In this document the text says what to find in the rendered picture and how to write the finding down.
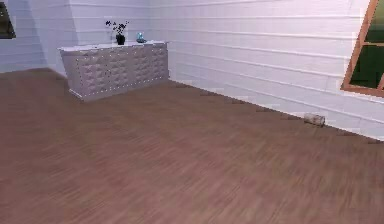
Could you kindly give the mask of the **brown framed window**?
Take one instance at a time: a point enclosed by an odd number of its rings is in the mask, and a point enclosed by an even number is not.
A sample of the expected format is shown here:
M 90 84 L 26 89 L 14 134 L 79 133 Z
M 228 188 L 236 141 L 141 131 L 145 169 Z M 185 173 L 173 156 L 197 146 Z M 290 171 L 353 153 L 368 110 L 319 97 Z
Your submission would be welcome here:
M 340 87 L 384 98 L 384 0 L 370 0 Z

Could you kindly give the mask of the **dark framed window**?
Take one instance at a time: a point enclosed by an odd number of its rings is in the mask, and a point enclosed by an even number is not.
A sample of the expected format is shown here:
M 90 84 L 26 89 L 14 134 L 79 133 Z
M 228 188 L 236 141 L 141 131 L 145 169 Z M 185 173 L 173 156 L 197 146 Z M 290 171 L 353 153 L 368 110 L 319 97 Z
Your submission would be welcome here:
M 13 39 L 16 37 L 7 7 L 0 2 L 0 39 Z

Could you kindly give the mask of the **grey studded sideboard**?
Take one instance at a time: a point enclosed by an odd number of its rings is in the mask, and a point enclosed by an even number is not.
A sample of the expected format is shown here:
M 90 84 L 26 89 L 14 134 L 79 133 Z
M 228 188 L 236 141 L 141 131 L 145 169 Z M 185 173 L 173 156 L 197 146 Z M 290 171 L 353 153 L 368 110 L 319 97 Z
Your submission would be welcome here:
M 94 101 L 169 79 L 166 41 L 61 47 L 69 92 Z

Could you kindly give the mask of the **small grey cylinder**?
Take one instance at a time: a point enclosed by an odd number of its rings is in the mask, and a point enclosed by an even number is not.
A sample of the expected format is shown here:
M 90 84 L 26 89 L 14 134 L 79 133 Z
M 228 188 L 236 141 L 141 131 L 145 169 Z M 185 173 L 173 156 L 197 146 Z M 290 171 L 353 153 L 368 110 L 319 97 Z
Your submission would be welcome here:
M 319 127 L 325 125 L 325 117 L 317 114 L 305 113 L 303 120 L 305 123 L 310 123 Z

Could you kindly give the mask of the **black vase with dark plant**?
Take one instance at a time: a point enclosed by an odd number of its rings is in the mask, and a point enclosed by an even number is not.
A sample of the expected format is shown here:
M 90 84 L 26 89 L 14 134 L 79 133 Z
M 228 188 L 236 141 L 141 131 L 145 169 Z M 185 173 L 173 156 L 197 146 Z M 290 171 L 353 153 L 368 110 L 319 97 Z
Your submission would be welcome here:
M 128 21 L 125 21 L 123 23 L 117 23 L 115 21 L 107 20 L 105 22 L 105 25 L 111 27 L 112 30 L 116 33 L 116 42 L 118 45 L 125 44 L 126 38 L 124 36 L 124 31 L 127 28 L 128 24 Z

